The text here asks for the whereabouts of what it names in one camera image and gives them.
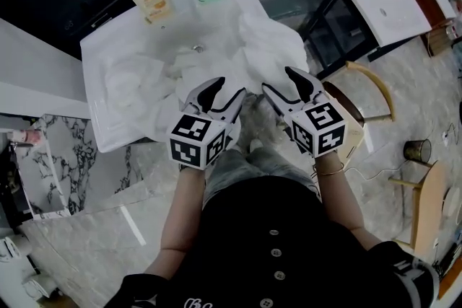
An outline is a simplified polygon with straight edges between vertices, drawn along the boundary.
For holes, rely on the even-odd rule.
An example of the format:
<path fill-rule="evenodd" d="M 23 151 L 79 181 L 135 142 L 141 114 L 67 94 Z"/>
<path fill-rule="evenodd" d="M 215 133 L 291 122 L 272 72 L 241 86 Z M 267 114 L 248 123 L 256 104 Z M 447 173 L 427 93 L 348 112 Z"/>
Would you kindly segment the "pink bottle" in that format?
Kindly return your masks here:
<path fill-rule="evenodd" d="M 14 130 L 7 134 L 8 139 L 16 144 L 38 145 L 43 140 L 40 130 Z"/>

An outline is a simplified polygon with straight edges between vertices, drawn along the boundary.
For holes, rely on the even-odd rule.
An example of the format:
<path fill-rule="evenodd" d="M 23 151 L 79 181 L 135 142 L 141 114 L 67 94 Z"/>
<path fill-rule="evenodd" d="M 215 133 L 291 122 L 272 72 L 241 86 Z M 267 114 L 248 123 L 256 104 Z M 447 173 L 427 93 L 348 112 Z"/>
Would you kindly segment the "brown wooden cabinet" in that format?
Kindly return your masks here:
<path fill-rule="evenodd" d="M 449 0 L 416 0 L 431 30 L 421 35 L 430 57 L 436 56 L 451 46 L 452 40 L 446 27 L 456 18 L 456 12 Z"/>

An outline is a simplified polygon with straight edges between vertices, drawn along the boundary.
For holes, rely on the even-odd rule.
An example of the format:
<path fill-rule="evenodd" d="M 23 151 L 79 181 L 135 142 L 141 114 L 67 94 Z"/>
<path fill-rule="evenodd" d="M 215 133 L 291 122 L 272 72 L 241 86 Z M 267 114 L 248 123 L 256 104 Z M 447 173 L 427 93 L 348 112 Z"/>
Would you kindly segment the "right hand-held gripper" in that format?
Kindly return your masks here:
<path fill-rule="evenodd" d="M 312 158 L 336 151 L 346 138 L 346 120 L 337 104 L 322 93 L 321 81 L 308 72 L 291 66 L 284 70 L 295 84 L 300 100 L 288 100 L 267 83 L 261 85 L 264 97 L 277 114 L 286 114 L 284 121 L 301 151 Z"/>

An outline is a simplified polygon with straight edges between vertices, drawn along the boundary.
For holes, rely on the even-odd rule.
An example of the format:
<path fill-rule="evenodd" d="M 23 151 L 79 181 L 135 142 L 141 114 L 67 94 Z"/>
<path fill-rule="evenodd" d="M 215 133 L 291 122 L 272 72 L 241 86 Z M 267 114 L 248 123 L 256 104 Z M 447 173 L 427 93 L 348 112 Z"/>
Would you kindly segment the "white top dark frame table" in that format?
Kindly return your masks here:
<path fill-rule="evenodd" d="M 299 34 L 319 79 L 347 61 L 373 62 L 431 30 L 416 0 L 322 0 Z"/>

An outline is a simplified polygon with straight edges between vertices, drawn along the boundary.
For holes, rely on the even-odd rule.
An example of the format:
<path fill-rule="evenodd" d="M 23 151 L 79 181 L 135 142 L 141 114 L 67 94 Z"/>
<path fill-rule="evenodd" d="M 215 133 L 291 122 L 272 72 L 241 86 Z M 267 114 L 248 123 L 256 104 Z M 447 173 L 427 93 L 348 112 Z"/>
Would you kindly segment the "person's left forearm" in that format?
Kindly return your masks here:
<path fill-rule="evenodd" d="M 160 251 L 146 274 L 171 279 L 198 234 L 206 186 L 205 171 L 180 171 L 170 210 L 162 230 Z"/>

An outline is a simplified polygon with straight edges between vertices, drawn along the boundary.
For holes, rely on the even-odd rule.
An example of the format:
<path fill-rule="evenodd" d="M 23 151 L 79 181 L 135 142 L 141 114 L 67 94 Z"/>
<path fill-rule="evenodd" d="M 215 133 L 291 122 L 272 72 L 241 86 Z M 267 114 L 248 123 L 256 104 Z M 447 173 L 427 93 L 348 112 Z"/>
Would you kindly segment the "black mesh waste bin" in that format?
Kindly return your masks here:
<path fill-rule="evenodd" d="M 432 153 L 432 144 L 429 139 L 407 141 L 404 144 L 404 158 L 422 164 L 428 164 Z"/>

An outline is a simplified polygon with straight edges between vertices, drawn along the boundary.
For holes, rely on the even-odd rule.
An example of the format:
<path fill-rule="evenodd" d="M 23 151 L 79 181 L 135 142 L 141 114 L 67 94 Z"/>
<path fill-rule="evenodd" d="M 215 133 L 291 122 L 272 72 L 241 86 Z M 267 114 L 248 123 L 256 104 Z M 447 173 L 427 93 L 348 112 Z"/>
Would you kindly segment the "person's legs in grey jeans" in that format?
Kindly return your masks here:
<path fill-rule="evenodd" d="M 297 182 L 321 199 L 318 187 L 306 172 L 291 164 L 275 149 L 260 146 L 247 155 L 233 148 L 220 156 L 206 181 L 204 204 L 229 187 L 260 177 L 283 177 Z"/>

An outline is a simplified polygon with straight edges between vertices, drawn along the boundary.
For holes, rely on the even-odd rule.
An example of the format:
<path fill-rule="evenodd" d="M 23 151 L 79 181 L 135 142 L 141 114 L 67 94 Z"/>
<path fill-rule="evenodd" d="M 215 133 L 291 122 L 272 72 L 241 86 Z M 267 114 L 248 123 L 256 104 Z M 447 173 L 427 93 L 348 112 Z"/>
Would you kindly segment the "wooden chair brown seat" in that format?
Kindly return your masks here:
<path fill-rule="evenodd" d="M 372 122 L 383 122 L 383 121 L 392 121 L 396 120 L 396 112 L 393 104 L 393 99 L 391 93 L 389 92 L 385 83 L 380 79 L 380 77 L 369 70 L 367 67 L 363 66 L 360 63 L 347 61 L 346 68 L 351 71 L 358 71 L 361 74 L 365 75 L 380 91 L 384 100 L 387 103 L 389 114 L 387 115 L 376 115 L 371 117 L 364 117 L 359 109 L 353 104 L 353 102 L 334 84 L 331 82 L 323 82 L 322 85 L 327 93 L 330 96 L 337 99 L 340 105 L 346 109 L 346 111 L 357 121 L 360 126 L 363 128 L 366 123 Z"/>

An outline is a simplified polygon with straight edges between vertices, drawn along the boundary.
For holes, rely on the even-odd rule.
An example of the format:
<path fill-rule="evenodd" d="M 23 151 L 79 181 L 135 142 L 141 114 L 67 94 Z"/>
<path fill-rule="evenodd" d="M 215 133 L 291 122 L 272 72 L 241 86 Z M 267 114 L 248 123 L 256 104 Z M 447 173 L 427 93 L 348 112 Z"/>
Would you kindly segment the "white round disc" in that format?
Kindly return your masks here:
<path fill-rule="evenodd" d="M 444 219 L 454 221 L 455 225 L 460 224 L 460 213 L 462 209 L 462 191 L 459 187 L 451 186 L 446 191 L 443 199 L 442 215 Z"/>

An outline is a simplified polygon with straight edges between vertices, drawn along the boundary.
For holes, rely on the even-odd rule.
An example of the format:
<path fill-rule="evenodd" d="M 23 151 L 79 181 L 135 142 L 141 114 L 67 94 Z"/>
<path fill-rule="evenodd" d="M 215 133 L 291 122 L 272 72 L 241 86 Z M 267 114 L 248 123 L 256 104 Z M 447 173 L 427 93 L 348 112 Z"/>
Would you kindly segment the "light wooden table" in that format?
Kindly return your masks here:
<path fill-rule="evenodd" d="M 409 182 L 390 177 L 389 182 L 412 188 L 412 220 L 409 242 L 396 242 L 412 249 L 415 255 L 425 257 L 433 249 L 439 234 L 446 191 L 445 166 L 441 161 L 423 164 L 428 167 L 419 182 Z"/>

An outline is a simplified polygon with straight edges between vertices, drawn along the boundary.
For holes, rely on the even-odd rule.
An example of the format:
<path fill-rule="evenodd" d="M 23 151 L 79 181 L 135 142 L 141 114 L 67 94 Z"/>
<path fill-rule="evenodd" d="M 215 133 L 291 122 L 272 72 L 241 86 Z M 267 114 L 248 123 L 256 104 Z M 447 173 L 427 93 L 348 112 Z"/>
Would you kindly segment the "white ceramic sink basin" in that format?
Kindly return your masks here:
<path fill-rule="evenodd" d="M 238 32 L 243 13 L 268 17 L 259 0 L 198 3 L 195 14 L 176 12 L 152 24 L 134 7 L 83 39 L 84 83 L 98 149 L 109 152 L 150 139 L 149 117 L 154 110 L 145 119 L 132 120 L 122 118 L 108 105 L 105 74 L 113 62 L 140 54 L 163 61 L 166 71 L 180 53 L 215 50 L 231 58 L 243 47 Z"/>

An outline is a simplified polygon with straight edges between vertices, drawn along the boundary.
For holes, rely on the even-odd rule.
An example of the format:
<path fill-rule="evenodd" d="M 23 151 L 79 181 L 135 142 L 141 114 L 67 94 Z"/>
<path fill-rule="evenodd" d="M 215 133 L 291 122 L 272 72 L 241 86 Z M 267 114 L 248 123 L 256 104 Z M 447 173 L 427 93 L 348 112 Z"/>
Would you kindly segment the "marble pattern cabinet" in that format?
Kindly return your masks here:
<path fill-rule="evenodd" d="M 15 149 L 32 217 L 73 216 L 142 181 L 134 148 L 102 153 L 90 120 L 43 115 L 36 145 Z"/>

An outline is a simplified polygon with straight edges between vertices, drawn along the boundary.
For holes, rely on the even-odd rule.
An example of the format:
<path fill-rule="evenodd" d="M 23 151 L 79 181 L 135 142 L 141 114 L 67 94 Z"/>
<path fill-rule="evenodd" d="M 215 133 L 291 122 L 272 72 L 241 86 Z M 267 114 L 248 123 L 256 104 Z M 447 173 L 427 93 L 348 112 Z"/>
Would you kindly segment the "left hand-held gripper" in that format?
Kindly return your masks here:
<path fill-rule="evenodd" d="M 205 169 L 232 146 L 231 132 L 240 114 L 246 88 L 239 89 L 221 109 L 212 105 L 225 83 L 220 76 L 191 90 L 182 110 L 167 129 L 166 145 L 174 162 Z"/>

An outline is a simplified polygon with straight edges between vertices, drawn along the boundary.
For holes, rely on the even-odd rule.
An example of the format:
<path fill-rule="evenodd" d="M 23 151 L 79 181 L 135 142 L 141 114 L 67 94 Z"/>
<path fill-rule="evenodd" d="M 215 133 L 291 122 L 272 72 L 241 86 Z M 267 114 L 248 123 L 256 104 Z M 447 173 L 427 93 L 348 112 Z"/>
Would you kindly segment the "person's black buttoned shirt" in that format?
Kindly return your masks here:
<path fill-rule="evenodd" d="M 207 202 L 171 279 L 126 276 L 105 308 L 431 308 L 438 290 L 430 265 L 395 242 L 364 248 L 313 191 L 267 176 Z"/>

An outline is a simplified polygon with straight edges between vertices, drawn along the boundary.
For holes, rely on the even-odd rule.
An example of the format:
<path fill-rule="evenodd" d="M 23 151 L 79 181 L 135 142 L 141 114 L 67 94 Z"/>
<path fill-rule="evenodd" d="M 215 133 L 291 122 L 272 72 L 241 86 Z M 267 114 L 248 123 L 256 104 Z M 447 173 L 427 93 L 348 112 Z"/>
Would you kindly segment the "cream plastic basket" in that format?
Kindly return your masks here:
<path fill-rule="evenodd" d="M 364 128 L 363 125 L 341 105 L 339 106 L 339 112 L 346 121 L 347 130 L 344 143 L 337 149 L 337 154 L 344 167 L 346 167 L 352 159 L 356 149 L 364 140 Z"/>

